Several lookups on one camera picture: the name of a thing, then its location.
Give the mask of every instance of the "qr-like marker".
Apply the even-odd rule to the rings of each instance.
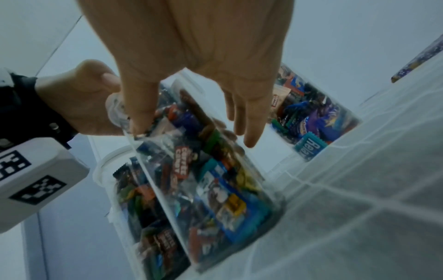
[[[18,151],[0,157],[0,181],[22,171],[31,163],[25,159]]]
[[[46,175],[35,183],[30,184],[26,188],[18,191],[9,198],[31,205],[37,205],[57,191],[61,190],[64,186],[66,186],[65,183],[57,180],[54,177]]]

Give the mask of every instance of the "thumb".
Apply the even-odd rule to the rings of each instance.
[[[120,92],[121,80],[112,73],[104,73],[101,76],[104,88],[110,93]]]
[[[125,111],[131,118],[131,133],[145,133],[157,109],[159,82],[147,82],[128,71],[120,71]]]

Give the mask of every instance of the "black wristband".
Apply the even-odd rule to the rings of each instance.
[[[38,96],[35,85],[37,78],[11,74],[14,87],[1,88],[0,100],[2,124],[0,139],[13,145],[36,137],[52,137],[67,149],[67,144],[77,131]]]

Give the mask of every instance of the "hand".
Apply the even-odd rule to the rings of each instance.
[[[40,98],[79,133],[121,135],[108,119],[107,97],[120,91],[120,79],[103,62],[85,60],[60,75],[37,79]]]
[[[184,67],[223,89],[253,147],[268,117],[294,0],[78,0],[114,55],[132,132],[145,132],[162,79]]]

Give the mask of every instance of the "snack package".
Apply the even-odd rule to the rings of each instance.
[[[360,122],[286,65],[273,94],[268,123],[307,161]]]
[[[438,37],[431,45],[429,45],[424,51],[419,53],[413,60],[411,60],[406,66],[404,66],[400,71],[398,71],[391,78],[391,82],[395,83],[400,80],[408,73],[410,73],[415,68],[419,67],[432,57],[436,56],[439,52],[443,50],[443,35]]]
[[[138,159],[113,174],[115,200],[130,232],[147,280],[173,280],[189,266],[189,260],[141,169]]]
[[[169,88],[179,100],[159,103],[147,133],[127,136],[149,182],[143,183],[152,186],[156,197],[150,207],[156,210],[157,202],[161,205],[191,264],[201,272],[275,225],[283,213],[284,199],[267,185],[244,153],[238,153],[241,148],[225,136],[226,132],[217,129],[188,93],[187,89],[193,88],[185,85],[177,80]],[[122,117],[123,128],[126,121],[127,117]],[[120,191],[122,203],[128,204],[128,197],[142,192],[132,185]],[[136,213],[145,209],[144,200],[134,203]],[[133,231],[137,235],[162,231],[158,226],[154,231],[143,226]]]

